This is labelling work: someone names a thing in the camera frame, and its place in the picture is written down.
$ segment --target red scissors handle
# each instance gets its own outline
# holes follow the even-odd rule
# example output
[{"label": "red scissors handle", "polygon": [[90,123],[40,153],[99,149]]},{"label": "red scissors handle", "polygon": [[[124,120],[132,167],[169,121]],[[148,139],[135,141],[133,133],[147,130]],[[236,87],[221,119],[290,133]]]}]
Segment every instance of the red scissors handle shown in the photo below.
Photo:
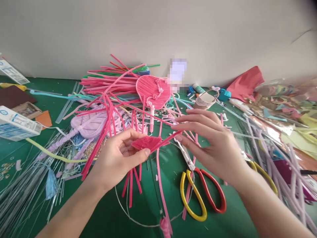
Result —
[{"label": "red scissors handle", "polygon": [[[207,198],[209,200],[209,203],[210,205],[212,206],[212,208],[214,209],[215,212],[217,213],[224,213],[227,209],[227,202],[226,202],[226,198],[225,198],[225,195],[224,195],[224,192],[222,191],[220,185],[218,184],[217,180],[214,179],[214,177],[212,177],[209,173],[207,173],[205,170],[201,169],[199,170],[197,167],[195,167],[195,171],[198,173],[199,177],[200,177],[200,180],[202,182],[202,185],[204,186],[204,190],[206,192],[206,195],[207,195]],[[219,194],[220,194],[220,198],[221,198],[221,206],[220,208],[218,209],[214,203],[214,201],[212,200],[211,196],[210,196],[210,193],[209,193],[209,190],[208,190],[208,187],[207,187],[207,184],[206,184],[206,181],[205,181],[205,178],[204,178],[204,175],[206,175],[213,183],[214,185],[216,186]]]}]

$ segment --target forearm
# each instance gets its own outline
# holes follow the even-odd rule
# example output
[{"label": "forearm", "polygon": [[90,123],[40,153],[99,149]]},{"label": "forearm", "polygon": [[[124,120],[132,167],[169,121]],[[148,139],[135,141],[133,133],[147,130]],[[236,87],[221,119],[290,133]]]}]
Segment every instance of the forearm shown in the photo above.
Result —
[{"label": "forearm", "polygon": [[255,171],[236,189],[261,237],[314,237]]},{"label": "forearm", "polygon": [[36,238],[79,237],[103,194],[84,181]]}]

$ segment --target scissors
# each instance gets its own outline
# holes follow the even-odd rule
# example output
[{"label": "scissors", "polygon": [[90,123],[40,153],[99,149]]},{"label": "scissors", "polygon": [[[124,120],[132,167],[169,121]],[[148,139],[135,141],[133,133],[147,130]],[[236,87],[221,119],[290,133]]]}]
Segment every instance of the scissors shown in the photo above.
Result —
[{"label": "scissors", "polygon": [[[204,190],[205,190],[205,193],[207,195],[207,198],[208,198],[208,201],[210,203],[210,205],[212,206],[212,208],[214,209],[215,212],[217,213],[224,213],[227,209],[227,203],[226,203],[226,198],[225,198],[225,195],[224,195],[224,192],[222,191],[220,185],[218,184],[218,182],[209,174],[207,173],[205,170],[203,169],[198,169],[192,162],[191,158],[189,157],[189,153],[187,151],[187,149],[182,146],[182,144],[180,142],[178,142],[178,145],[179,145],[179,148],[180,150],[182,151],[182,154],[184,156],[184,159],[186,161],[186,164],[188,166],[188,170],[186,172],[183,172],[182,174],[182,178],[181,178],[181,184],[180,184],[180,190],[181,190],[181,198],[182,198],[182,201],[184,203],[184,206],[186,207],[186,210],[188,211],[188,213],[197,221],[205,221],[207,219],[207,210],[206,210],[206,207],[205,207],[205,204],[196,188],[196,186],[194,185],[192,179],[191,179],[191,172],[197,172],[199,177],[200,177],[200,180],[202,182],[202,185],[204,187]],[[206,181],[205,181],[205,178],[204,178],[204,175],[206,175],[213,183],[214,185],[216,186],[217,190],[219,191],[219,194],[220,194],[220,198],[221,198],[221,206],[220,208],[218,209],[214,203],[214,201],[212,200],[211,196],[210,196],[210,193],[209,193],[209,190],[207,188],[207,184],[206,184]],[[190,207],[188,206],[187,202],[186,202],[186,198],[185,198],[185,194],[184,194],[184,183],[185,183],[185,177],[187,175],[187,178],[188,178],[188,181],[190,183],[190,185],[193,187],[194,189],[194,192],[198,198],[198,201],[199,201],[199,204],[200,204],[200,207],[201,207],[201,210],[202,210],[202,215],[201,216],[198,216],[196,215],[191,209]]]},{"label": "scissors", "polygon": [[273,190],[273,192],[278,195],[275,183],[273,182],[273,180],[271,179],[271,177],[264,171],[264,169],[262,169],[260,167],[260,165],[258,165],[256,162],[252,161],[249,159],[249,157],[251,157],[250,155],[247,155],[244,151],[241,151],[241,154],[244,158],[244,160],[247,162],[247,164],[251,167],[251,169],[253,169],[255,172],[258,172],[259,174],[263,175],[264,178],[268,181],[271,189]]}]

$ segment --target fingernail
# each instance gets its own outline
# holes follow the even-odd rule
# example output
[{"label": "fingernail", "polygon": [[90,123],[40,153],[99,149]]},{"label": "fingernail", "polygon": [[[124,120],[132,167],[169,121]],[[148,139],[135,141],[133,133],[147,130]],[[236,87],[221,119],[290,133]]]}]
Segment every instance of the fingernail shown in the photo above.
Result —
[{"label": "fingernail", "polygon": [[146,156],[149,156],[149,155],[151,154],[151,150],[148,149],[148,148],[146,148],[146,149],[144,150],[144,152],[145,152]]},{"label": "fingernail", "polygon": [[179,142],[182,142],[183,138],[181,136],[177,135],[177,136],[175,136],[175,139],[177,139]]}]

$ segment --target white wall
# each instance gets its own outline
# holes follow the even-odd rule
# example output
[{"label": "white wall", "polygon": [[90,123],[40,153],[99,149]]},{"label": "white wall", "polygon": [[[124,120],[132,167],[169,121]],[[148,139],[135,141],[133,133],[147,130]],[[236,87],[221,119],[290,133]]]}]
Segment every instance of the white wall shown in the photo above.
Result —
[{"label": "white wall", "polygon": [[[109,65],[187,58],[186,78],[222,85],[258,65],[265,80],[317,74],[310,0],[0,0],[0,52],[26,76],[80,79]],[[313,29],[292,43],[301,33]]]}]

